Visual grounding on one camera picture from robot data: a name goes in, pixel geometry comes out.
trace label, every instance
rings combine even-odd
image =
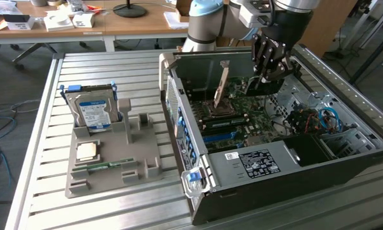
[[[100,171],[100,170],[102,170],[102,169],[108,169],[108,166],[100,166],[100,167],[88,169],[88,171],[89,171],[89,172],[93,172],[93,171]]]
[[[219,123],[219,124],[214,124],[214,125],[211,125],[211,127],[227,126],[229,124],[230,124],[230,122]]]
[[[225,158],[227,160],[237,159],[238,158],[238,152],[226,153]]]
[[[102,32],[84,32],[82,33],[84,35],[101,35],[102,34]]]
[[[110,167],[117,166],[117,165],[122,165],[122,162],[109,163],[109,166],[110,166]]]
[[[241,123],[241,122],[243,122],[243,120],[245,120],[245,118],[233,120],[233,121],[231,121],[231,124],[234,124],[234,123]]]
[[[104,100],[80,103],[84,120],[90,129],[104,129],[110,126],[109,113],[105,108],[106,102]]]
[[[251,178],[281,172],[267,149],[241,154],[239,159]]]

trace motherboard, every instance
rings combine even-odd
[[[287,135],[277,131],[275,114],[265,110],[265,96],[243,96],[243,81],[230,81],[227,97],[214,108],[214,100],[190,100],[192,111],[209,153],[270,143]]]

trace blue cable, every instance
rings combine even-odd
[[[8,174],[8,190],[10,189],[12,187],[12,176],[10,176],[10,169],[8,167],[8,162],[7,162],[7,158],[5,158],[5,155],[0,152],[0,155],[1,155],[1,158],[3,158],[3,161],[4,161],[4,165],[5,165],[5,169],[7,169],[7,174]]]
[[[339,132],[342,131],[342,124],[341,124],[341,119],[339,119],[339,116],[338,116],[338,113],[335,111],[335,109],[330,108],[330,107],[325,107],[319,110],[318,112],[318,117],[319,117],[319,121],[321,121],[321,124],[325,128],[327,128],[327,125],[325,124],[325,121],[323,121],[323,117],[322,117],[322,111],[323,110],[327,110],[330,111],[333,114],[334,114],[334,117],[337,119],[337,122],[338,122],[338,128],[339,128]]]
[[[17,121],[9,117],[9,116],[0,116],[0,118],[5,118],[5,119],[10,119],[13,121],[13,126],[10,127],[10,129],[0,136],[0,138],[5,137],[12,131],[13,129],[16,128],[16,125],[17,125]]]

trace robotic arm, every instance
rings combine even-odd
[[[259,78],[251,85],[257,89],[259,82],[277,81],[293,72],[290,51],[318,4],[319,0],[231,0],[229,5],[222,0],[193,0],[182,51],[214,50],[217,36],[254,39],[251,61]]]

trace gray carpet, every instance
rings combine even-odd
[[[357,22],[357,18],[347,20],[346,25],[342,29],[342,33],[347,34],[351,30],[353,25]],[[376,48],[378,44],[383,40],[383,29],[374,37],[371,43],[365,50],[359,51],[359,57],[353,58],[351,63],[347,66],[347,72],[353,75],[362,65],[363,61]],[[148,50],[154,48],[154,39],[144,39],[137,46],[137,50]],[[126,47],[134,48],[138,40],[130,40],[121,42]],[[86,42],[89,48],[82,48],[77,42],[53,44],[54,49],[58,52],[78,53],[78,52],[102,52],[105,51],[102,42]],[[160,39],[160,45],[164,48],[176,48],[182,43],[180,39]],[[29,45],[20,45],[21,49],[25,50]],[[45,49],[40,48],[30,56],[28,56],[20,63],[25,65],[25,70],[18,71],[13,68],[10,60],[21,53],[21,51],[13,51],[9,45],[3,45],[0,48],[0,104],[1,103],[17,103],[24,100],[36,99],[41,97],[44,84],[48,75],[48,69],[50,65],[52,53]],[[339,62],[345,65],[351,56],[346,56]],[[378,66],[378,63],[383,61],[383,53],[379,56],[375,63],[371,65],[369,70]],[[335,61],[327,61],[337,71],[341,71],[342,67]],[[363,94],[371,99],[371,101],[383,110],[383,67],[379,66],[374,72],[365,77],[362,83],[358,84]],[[37,106],[37,104],[26,105],[22,109],[29,109]],[[7,155],[12,173],[16,178],[21,171],[21,165],[24,161],[24,155],[28,147],[30,138],[32,126],[34,122],[36,112],[18,114],[17,115],[17,127],[14,131],[0,139],[1,149]],[[7,120],[0,119],[0,126],[5,124]],[[7,187],[8,176],[5,167],[0,167],[0,194],[4,196],[0,198],[1,201],[10,201],[14,193],[16,186],[12,185],[10,189]],[[4,229],[9,204],[0,205],[0,230]]]

